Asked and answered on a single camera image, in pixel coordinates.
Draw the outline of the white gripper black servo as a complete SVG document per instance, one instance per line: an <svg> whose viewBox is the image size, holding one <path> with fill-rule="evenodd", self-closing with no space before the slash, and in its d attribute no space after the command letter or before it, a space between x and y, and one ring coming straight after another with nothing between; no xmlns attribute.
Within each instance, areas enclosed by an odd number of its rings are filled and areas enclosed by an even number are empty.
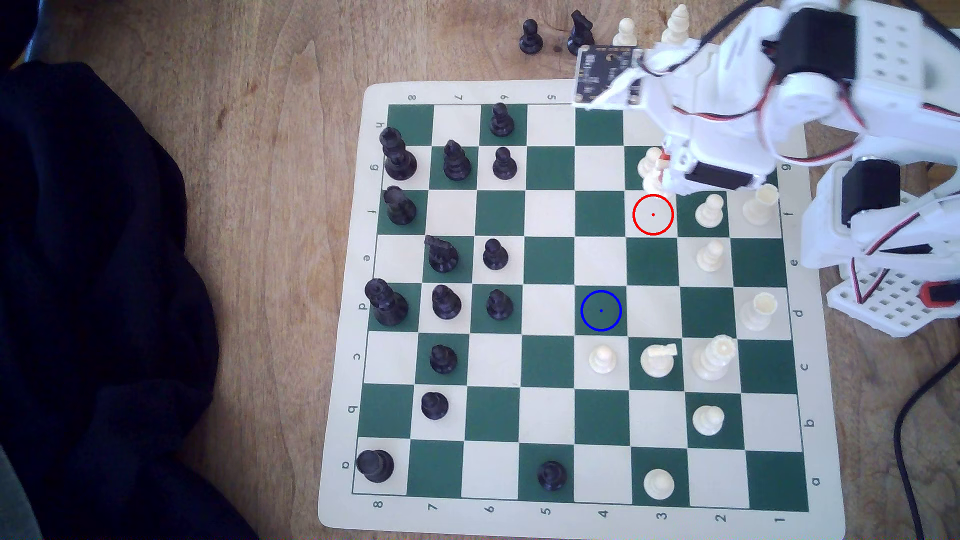
<svg viewBox="0 0 960 540"><path fill-rule="evenodd" d="M689 63L643 79L643 109L666 133L655 190L755 189L775 168L754 108L774 69L759 41L708 44Z"/></svg>

